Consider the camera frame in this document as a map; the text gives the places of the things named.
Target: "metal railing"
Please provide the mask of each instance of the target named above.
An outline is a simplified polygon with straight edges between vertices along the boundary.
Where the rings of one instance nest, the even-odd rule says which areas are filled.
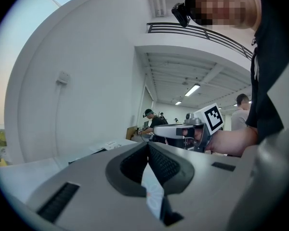
[[[199,26],[182,27],[179,23],[166,23],[166,22],[147,23],[147,25],[150,26],[148,33],[175,33],[175,34],[191,35],[203,39],[208,39],[221,45],[224,45],[240,53],[249,60],[251,60],[253,55],[253,53],[250,50],[245,48],[243,45],[235,42],[233,39],[203,27]]]

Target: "man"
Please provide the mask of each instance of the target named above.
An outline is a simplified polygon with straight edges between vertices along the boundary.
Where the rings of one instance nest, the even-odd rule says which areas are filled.
[[[151,109],[146,109],[144,115],[146,116],[146,118],[152,119],[152,122],[148,129],[146,129],[145,131],[139,132],[138,134],[143,135],[143,134],[151,133],[153,132],[153,128],[155,126],[163,125],[162,119],[158,117],[157,115],[155,115]],[[154,136],[154,138],[155,138],[154,140],[155,142],[160,142],[160,143],[165,144],[165,138],[160,137],[160,136]]]
[[[231,116],[231,130],[236,131],[247,127],[246,121],[250,113],[250,100],[245,94],[236,98],[237,109]]]
[[[257,43],[251,61],[252,104],[247,127],[217,131],[207,150],[242,155],[251,145],[283,129],[281,119],[267,95],[289,63],[289,0],[186,0],[191,18],[205,25],[252,28]],[[201,132],[195,132],[200,140]]]
[[[168,124],[167,119],[164,117],[164,113],[163,112],[160,113],[160,118],[162,119],[164,125]]]

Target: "gray machine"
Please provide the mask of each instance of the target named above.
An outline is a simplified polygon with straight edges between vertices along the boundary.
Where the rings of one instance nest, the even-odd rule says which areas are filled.
[[[195,115],[187,119],[195,124],[184,129],[202,126],[210,134]],[[173,135],[171,130],[180,133],[182,127],[155,132],[163,130]],[[159,220],[141,186],[147,163],[164,188]],[[91,155],[42,184],[27,205],[36,213],[30,212],[29,222],[47,230],[244,231],[259,226],[288,189],[289,131],[283,131],[247,148],[241,158],[154,142]]]

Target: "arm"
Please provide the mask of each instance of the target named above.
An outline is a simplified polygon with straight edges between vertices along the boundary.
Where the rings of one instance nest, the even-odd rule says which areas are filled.
[[[237,131],[217,131],[207,146],[207,150],[241,156],[244,150],[257,143],[258,131],[247,127]]]
[[[148,129],[146,129],[145,131],[140,132],[139,134],[140,134],[140,135],[143,135],[143,134],[148,134],[148,133],[150,133],[150,132],[153,132],[153,128],[148,128]]]

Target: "fluorescent light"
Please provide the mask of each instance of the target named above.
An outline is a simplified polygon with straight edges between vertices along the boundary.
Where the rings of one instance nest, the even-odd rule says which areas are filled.
[[[194,91],[196,91],[200,86],[199,85],[194,85],[191,90],[188,91],[187,94],[185,94],[186,97],[189,97]]]

